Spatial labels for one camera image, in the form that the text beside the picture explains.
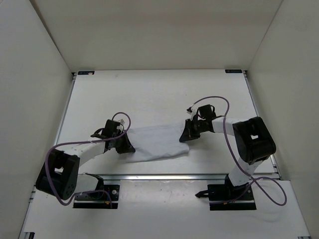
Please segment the white skirt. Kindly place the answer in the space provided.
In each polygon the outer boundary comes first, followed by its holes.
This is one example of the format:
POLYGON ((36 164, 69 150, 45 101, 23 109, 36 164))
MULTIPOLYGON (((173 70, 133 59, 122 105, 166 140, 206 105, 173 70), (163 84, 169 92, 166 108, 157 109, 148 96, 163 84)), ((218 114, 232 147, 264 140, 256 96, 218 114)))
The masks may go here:
POLYGON ((125 161, 136 163, 187 155, 188 144, 179 141, 183 129, 182 122, 130 129, 128 138, 135 152, 125 154, 125 161))

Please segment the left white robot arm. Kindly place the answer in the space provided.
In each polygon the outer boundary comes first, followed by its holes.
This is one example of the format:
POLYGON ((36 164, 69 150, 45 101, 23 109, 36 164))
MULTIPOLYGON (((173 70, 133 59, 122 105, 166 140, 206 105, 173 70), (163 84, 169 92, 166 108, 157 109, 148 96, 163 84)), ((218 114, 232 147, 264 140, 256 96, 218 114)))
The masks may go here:
POLYGON ((87 141, 67 142, 53 146, 47 152, 43 167, 35 183, 37 190, 55 196, 58 202, 68 206, 79 194, 90 194, 92 198, 107 196, 101 183, 102 178, 93 174, 96 180, 87 189, 76 192, 79 167, 96 156, 115 149, 118 154, 134 153, 124 123, 109 119, 103 128, 97 129, 87 141))

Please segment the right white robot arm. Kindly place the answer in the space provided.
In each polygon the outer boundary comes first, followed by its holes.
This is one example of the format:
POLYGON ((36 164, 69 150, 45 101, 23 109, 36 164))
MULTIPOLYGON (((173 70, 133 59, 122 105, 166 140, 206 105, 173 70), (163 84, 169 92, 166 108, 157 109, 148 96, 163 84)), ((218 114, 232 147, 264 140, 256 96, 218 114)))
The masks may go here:
POLYGON ((179 138, 186 142, 200 138, 204 132, 223 133, 235 138, 239 158, 236 166, 225 177, 223 193, 228 199, 236 199, 248 186, 256 168, 276 152, 276 145, 261 117, 248 120, 217 116, 215 107, 204 105, 186 110, 190 118, 185 120, 179 138))

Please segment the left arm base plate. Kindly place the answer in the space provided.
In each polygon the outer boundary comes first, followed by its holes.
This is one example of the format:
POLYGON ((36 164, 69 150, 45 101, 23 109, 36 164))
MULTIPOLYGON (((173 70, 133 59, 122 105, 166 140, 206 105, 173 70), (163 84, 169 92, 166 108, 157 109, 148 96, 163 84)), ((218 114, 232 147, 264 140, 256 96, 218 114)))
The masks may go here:
POLYGON ((104 189, 108 192, 82 194, 75 197, 73 202, 74 209, 117 209, 120 196, 120 181, 104 181, 104 188, 102 184, 97 189, 104 189))

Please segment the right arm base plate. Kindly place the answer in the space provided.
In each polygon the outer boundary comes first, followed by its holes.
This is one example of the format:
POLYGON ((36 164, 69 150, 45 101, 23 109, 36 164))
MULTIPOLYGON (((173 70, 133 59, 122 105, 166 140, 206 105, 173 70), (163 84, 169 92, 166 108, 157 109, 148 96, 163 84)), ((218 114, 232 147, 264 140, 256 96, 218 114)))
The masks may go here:
POLYGON ((225 184, 208 184, 211 211, 253 211, 256 204, 252 188, 248 184, 229 188, 225 184))

